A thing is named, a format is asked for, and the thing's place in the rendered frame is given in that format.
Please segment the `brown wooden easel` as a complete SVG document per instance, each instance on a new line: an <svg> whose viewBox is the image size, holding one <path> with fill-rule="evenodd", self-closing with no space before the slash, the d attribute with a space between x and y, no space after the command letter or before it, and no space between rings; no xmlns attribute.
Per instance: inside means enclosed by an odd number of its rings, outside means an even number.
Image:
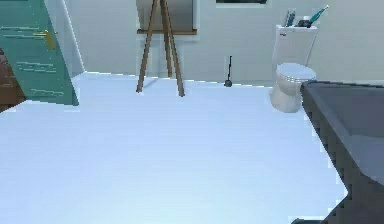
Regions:
<svg viewBox="0 0 384 224"><path fill-rule="evenodd" d="M165 70L158 71L157 75L164 73L167 78L174 78L178 95L184 97L181 57L176 39L197 34L194 0L137 0L136 7L139 17L137 34L143 38L136 91L140 93L144 89L145 78L149 75L150 55L155 49L154 42L159 40L160 61L165 63Z"/></svg>

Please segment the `white toilet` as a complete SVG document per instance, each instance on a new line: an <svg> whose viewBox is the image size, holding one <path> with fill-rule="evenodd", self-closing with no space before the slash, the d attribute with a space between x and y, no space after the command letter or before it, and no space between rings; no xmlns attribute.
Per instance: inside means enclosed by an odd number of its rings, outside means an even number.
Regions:
<svg viewBox="0 0 384 224"><path fill-rule="evenodd" d="M275 109L284 113L300 109L302 83L316 78L308 60L317 33L317 27L276 26L272 54L274 86L270 91L270 103Z"/></svg>

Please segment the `dark window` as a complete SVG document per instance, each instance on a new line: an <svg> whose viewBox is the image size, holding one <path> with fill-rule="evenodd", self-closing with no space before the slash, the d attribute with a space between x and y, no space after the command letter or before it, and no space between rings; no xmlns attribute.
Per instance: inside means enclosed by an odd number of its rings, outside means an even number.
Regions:
<svg viewBox="0 0 384 224"><path fill-rule="evenodd" d="M215 0L217 4L261 4L264 5L268 0Z"/></svg>

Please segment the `teal toilet brush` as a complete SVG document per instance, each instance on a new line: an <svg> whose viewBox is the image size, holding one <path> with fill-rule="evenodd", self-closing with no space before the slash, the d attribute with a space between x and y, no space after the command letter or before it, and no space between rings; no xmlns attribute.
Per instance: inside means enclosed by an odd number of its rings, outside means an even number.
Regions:
<svg viewBox="0 0 384 224"><path fill-rule="evenodd" d="M326 5L324 8L322 8L320 11L318 11L317 13L315 13L309 20L309 22L312 24L314 23L316 20L318 20L321 16L321 14L327 10L329 8L329 5Z"/></svg>

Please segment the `dark grey bathtub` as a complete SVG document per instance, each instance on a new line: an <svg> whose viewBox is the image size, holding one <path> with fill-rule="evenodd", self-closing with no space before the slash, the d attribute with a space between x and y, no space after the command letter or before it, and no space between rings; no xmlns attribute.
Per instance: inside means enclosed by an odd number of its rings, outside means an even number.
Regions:
<svg viewBox="0 0 384 224"><path fill-rule="evenodd" d="M384 224L384 85L307 81L302 106L347 195L321 220Z"/></svg>

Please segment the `teal room door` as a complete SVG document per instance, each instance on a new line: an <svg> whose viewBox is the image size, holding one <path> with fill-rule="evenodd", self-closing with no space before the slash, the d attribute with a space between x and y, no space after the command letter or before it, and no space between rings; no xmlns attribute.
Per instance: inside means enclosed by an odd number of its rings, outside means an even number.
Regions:
<svg viewBox="0 0 384 224"><path fill-rule="evenodd" d="M34 33L48 30L55 49ZM28 100L78 106L44 0L0 0L0 47Z"/></svg>

